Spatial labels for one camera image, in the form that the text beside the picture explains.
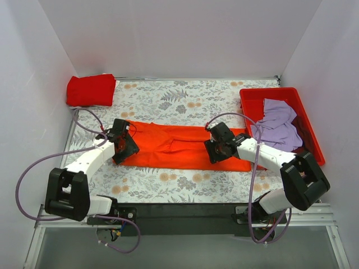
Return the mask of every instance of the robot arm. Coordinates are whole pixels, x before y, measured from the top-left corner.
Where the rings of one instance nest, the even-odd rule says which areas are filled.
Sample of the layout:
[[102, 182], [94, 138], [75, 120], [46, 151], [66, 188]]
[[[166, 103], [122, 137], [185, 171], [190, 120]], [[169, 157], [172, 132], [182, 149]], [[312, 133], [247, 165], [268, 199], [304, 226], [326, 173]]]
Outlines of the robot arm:
[[[247, 134], [235, 136], [223, 123], [209, 129], [211, 140], [205, 142], [211, 163], [231, 156], [255, 162], [257, 141]], [[254, 202], [258, 218], [265, 218], [277, 211], [295, 207], [307, 210], [330, 189], [330, 184], [309, 152], [294, 154], [261, 145], [258, 165], [280, 176], [283, 188], [270, 191]]]
[[[106, 131], [108, 141], [87, 151], [64, 169], [54, 168], [49, 175], [45, 211], [68, 219], [83, 220], [86, 216], [107, 215], [116, 199], [106, 196], [90, 196], [88, 180], [109, 159], [116, 164], [139, 151], [128, 133], [130, 123], [115, 119], [113, 127]], [[97, 136], [94, 145], [103, 142]], [[64, 190], [71, 186], [70, 192]]]

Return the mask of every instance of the folded red cloth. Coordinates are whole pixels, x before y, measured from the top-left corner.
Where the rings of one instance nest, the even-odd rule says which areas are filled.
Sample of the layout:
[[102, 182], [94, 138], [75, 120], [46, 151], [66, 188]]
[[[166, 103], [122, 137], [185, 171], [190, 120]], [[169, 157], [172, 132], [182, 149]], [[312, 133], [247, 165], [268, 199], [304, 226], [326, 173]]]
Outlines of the folded red cloth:
[[111, 74], [72, 77], [67, 85], [66, 104], [70, 106], [112, 106], [116, 80]]

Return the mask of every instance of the orange cloth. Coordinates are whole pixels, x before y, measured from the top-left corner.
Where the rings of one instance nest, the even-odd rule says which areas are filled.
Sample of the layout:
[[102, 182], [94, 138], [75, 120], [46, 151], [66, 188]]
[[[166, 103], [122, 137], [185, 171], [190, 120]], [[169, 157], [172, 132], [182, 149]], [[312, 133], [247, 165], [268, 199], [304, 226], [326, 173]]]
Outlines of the orange cloth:
[[[154, 168], [199, 169], [216, 171], [250, 171], [248, 161], [229, 158], [211, 164], [204, 141], [210, 133], [204, 127], [164, 126], [154, 123], [131, 122], [130, 135], [140, 152], [127, 158], [121, 165]], [[244, 129], [231, 129], [237, 135]]]

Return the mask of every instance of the table surface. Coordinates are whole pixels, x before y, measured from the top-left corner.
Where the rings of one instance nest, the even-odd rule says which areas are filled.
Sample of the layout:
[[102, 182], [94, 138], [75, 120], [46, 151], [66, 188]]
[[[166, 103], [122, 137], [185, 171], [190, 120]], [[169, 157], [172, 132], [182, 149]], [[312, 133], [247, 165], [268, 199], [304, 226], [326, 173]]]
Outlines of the table surface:
[[[204, 126], [222, 112], [241, 112], [242, 88], [278, 87], [276, 80], [216, 81], [120, 81], [110, 108], [92, 107], [105, 128], [114, 118], [180, 126]], [[229, 127], [244, 128], [242, 118], [234, 115], [220, 120]], [[98, 122], [86, 111], [79, 122], [99, 129]], [[94, 135], [75, 126], [68, 150], [92, 145]], [[81, 154], [63, 161], [69, 164]], [[107, 195], [119, 202], [132, 203], [235, 203], [248, 202], [251, 172], [203, 171], [117, 166], [107, 161], [89, 180], [90, 194]], [[257, 171], [254, 198], [282, 188], [282, 180], [270, 171]]]

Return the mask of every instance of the lavender cloth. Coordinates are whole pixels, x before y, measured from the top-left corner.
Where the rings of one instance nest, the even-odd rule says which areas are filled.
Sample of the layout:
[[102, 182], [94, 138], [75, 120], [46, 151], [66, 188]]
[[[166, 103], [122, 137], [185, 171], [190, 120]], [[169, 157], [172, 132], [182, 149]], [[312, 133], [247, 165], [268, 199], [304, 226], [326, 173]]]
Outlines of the lavender cloth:
[[[278, 150], [291, 152], [303, 145], [292, 125], [296, 112], [285, 101], [264, 99], [264, 118], [257, 122], [262, 131], [262, 141]], [[258, 130], [251, 125], [253, 137], [258, 139]]]

